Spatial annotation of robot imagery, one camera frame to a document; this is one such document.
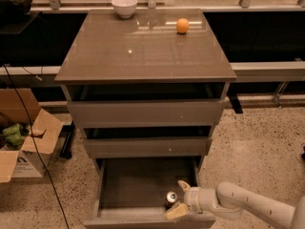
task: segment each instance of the cardboard box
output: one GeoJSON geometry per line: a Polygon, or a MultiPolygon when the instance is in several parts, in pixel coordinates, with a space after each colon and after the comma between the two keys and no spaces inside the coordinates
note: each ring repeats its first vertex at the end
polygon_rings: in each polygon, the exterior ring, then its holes
{"type": "MultiPolygon", "coordinates": [[[[48,165],[62,129],[62,122],[41,109],[31,89],[17,89],[28,110],[38,152],[48,165]]],[[[0,89],[0,130],[11,125],[29,123],[27,112],[14,89],[0,89]]],[[[12,177],[42,177],[45,168],[36,152],[31,136],[27,136],[19,151],[0,151],[0,183],[9,182],[12,177]]]]}

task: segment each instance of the black cable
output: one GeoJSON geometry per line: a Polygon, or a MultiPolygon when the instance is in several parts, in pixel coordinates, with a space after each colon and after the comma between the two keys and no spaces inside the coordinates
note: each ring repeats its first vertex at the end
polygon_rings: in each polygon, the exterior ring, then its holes
{"type": "Polygon", "coordinates": [[[33,134],[33,131],[32,131],[32,124],[31,124],[31,118],[30,118],[30,114],[29,114],[29,112],[28,112],[28,109],[27,109],[27,107],[26,107],[26,105],[25,105],[25,102],[23,101],[23,99],[22,99],[20,93],[18,92],[18,90],[16,89],[15,85],[13,84],[13,81],[12,81],[12,79],[11,79],[11,77],[10,77],[10,73],[9,73],[9,71],[8,71],[8,69],[7,69],[7,67],[6,67],[6,65],[4,64],[3,67],[4,67],[4,69],[5,69],[6,72],[7,72],[8,78],[9,78],[9,80],[10,80],[10,83],[11,83],[13,89],[16,91],[16,93],[17,93],[17,95],[18,95],[18,97],[19,97],[19,99],[20,99],[20,101],[21,101],[21,103],[22,103],[22,105],[23,105],[23,107],[24,107],[26,113],[27,113],[27,116],[28,116],[28,119],[29,119],[29,123],[30,123],[31,138],[32,138],[32,141],[33,141],[33,143],[34,143],[36,152],[37,152],[37,154],[38,154],[38,156],[39,156],[39,159],[40,159],[40,161],[42,162],[44,168],[46,169],[46,172],[47,172],[48,177],[49,177],[50,182],[51,182],[51,186],[52,186],[52,188],[53,188],[53,191],[55,192],[55,195],[56,195],[56,198],[57,198],[59,207],[60,207],[60,209],[61,209],[61,212],[62,212],[62,214],[63,214],[64,220],[65,220],[65,222],[66,222],[66,226],[67,226],[68,229],[70,229],[69,224],[68,224],[68,221],[67,221],[67,218],[66,218],[66,215],[65,215],[65,211],[64,211],[63,206],[62,206],[62,204],[61,204],[61,202],[60,202],[60,199],[59,199],[59,196],[58,196],[58,194],[57,194],[57,191],[56,191],[55,185],[54,185],[54,183],[53,183],[53,180],[52,180],[52,178],[51,178],[50,172],[49,172],[49,170],[48,170],[48,168],[47,168],[47,165],[45,164],[45,162],[43,161],[42,157],[41,157],[40,154],[39,154],[39,151],[38,151],[38,148],[37,148],[37,144],[36,144],[35,138],[34,138],[33,135],[32,135],[32,134],[33,134]]]}
{"type": "MultiPolygon", "coordinates": [[[[36,75],[36,76],[38,76],[36,73],[32,73],[32,72],[30,72],[30,71],[28,71],[24,66],[21,66],[21,68],[26,72],[26,73],[29,73],[29,74],[31,74],[31,75],[36,75]]],[[[44,68],[44,66],[41,66],[41,68],[40,68],[40,76],[42,76],[44,73],[43,73],[43,68],[44,68]]]]}

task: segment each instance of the black bag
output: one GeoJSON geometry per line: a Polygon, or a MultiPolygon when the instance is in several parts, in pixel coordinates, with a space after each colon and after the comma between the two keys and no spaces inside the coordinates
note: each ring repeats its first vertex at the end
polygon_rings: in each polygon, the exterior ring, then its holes
{"type": "Polygon", "coordinates": [[[0,23],[18,21],[29,14],[32,0],[0,0],[0,23]]]}

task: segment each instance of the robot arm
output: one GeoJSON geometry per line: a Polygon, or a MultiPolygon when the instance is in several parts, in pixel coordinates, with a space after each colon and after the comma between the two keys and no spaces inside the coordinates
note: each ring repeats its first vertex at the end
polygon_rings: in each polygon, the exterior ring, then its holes
{"type": "Polygon", "coordinates": [[[225,219],[238,219],[242,211],[246,210],[276,229],[304,228],[305,197],[295,209],[229,182],[218,184],[216,190],[191,187],[182,180],[178,183],[185,193],[184,203],[177,203],[167,211],[167,219],[179,218],[189,213],[200,214],[203,211],[210,211],[225,219]]]}

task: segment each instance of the white bowl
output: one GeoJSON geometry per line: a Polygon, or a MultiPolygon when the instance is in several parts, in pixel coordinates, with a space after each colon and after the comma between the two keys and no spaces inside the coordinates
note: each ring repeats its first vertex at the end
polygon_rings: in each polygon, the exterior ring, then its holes
{"type": "Polygon", "coordinates": [[[112,5],[122,18],[130,18],[135,12],[137,0],[112,0],[112,5]]]}

